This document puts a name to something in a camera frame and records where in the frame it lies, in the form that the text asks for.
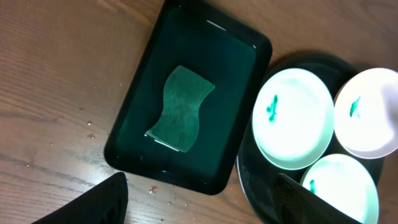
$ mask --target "rectangular tray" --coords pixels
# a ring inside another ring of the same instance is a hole
[[[271,54],[265,36],[212,6],[166,0],[105,145],[106,161],[186,189],[220,193]],[[188,152],[144,136],[160,117],[165,81],[178,65],[215,85],[200,106],[198,137]]]

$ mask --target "wooden table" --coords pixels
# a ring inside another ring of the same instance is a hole
[[[37,220],[116,172],[103,146],[162,3],[0,0],[0,223]],[[396,0],[211,3],[267,35],[272,61],[323,50],[358,70],[398,70]],[[235,169],[213,197],[127,177],[126,223],[260,223]],[[151,185],[156,194],[149,194]],[[398,219],[397,188],[395,153],[378,186],[380,223]]]

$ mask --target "green scrubber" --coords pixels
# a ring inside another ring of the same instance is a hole
[[[146,134],[167,147],[187,152],[198,136],[199,107],[214,87],[179,65],[164,85],[162,114]]]

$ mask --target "white plate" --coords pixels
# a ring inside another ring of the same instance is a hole
[[[312,165],[301,184],[315,195],[360,223],[375,224],[379,218],[379,197],[372,177],[356,159],[332,154]]]
[[[351,154],[375,159],[398,147],[398,73],[373,68],[356,75],[336,97],[335,133]]]
[[[276,73],[261,88],[252,130],[270,163],[287,170],[303,169],[325,152],[333,119],[333,100],[325,84],[307,70],[290,68]]]

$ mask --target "green mark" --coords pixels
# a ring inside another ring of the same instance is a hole
[[[274,121],[275,120],[275,115],[276,115],[276,104],[278,103],[278,96],[274,96],[274,101],[271,103],[270,106],[267,107],[267,112],[271,113],[269,116],[269,121]]]
[[[358,117],[359,117],[359,111],[358,111],[359,99],[361,99],[360,96],[358,97],[358,99],[356,99],[356,101],[354,101],[354,103],[351,104],[351,109],[349,110],[350,117],[353,117],[353,114],[355,111],[356,111],[356,115],[358,115]]]
[[[311,193],[315,194],[315,180],[311,180],[310,181],[310,185],[311,185]]]

